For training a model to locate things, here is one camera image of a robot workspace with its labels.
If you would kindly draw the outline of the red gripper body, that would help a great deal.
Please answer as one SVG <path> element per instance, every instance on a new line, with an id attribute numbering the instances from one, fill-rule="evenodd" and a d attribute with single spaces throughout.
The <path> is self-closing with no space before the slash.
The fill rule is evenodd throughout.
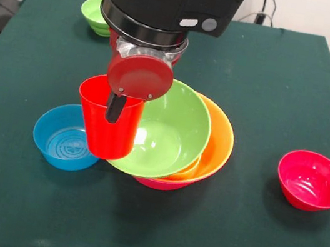
<path id="1" fill-rule="evenodd" d="M 108 83 L 118 96 L 150 101 L 169 91 L 179 48 L 167 51 L 138 46 L 110 29 Z"/>

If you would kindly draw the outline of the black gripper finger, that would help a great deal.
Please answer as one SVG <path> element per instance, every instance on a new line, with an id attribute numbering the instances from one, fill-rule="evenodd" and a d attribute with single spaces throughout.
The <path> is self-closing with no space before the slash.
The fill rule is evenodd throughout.
<path id="1" fill-rule="evenodd" d="M 109 97 L 107 99 L 107 108 L 111 110 L 114 106 L 116 100 L 116 94 L 113 91 L 110 91 Z"/>
<path id="2" fill-rule="evenodd" d="M 116 100 L 114 102 L 114 106 L 111 110 L 106 109 L 105 118 L 109 123 L 116 123 L 118 121 L 120 115 L 122 114 L 122 110 L 126 103 L 126 96 L 118 96 L 116 95 Z"/>

